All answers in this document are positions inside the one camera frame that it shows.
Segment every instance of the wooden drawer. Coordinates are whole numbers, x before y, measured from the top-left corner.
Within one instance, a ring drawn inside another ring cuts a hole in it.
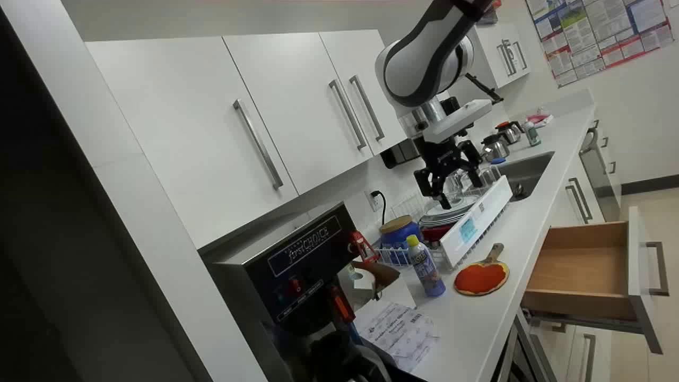
[[[650,243],[637,208],[628,224],[549,229],[525,309],[533,318],[642,333],[662,352],[655,297],[667,297],[660,243]]]

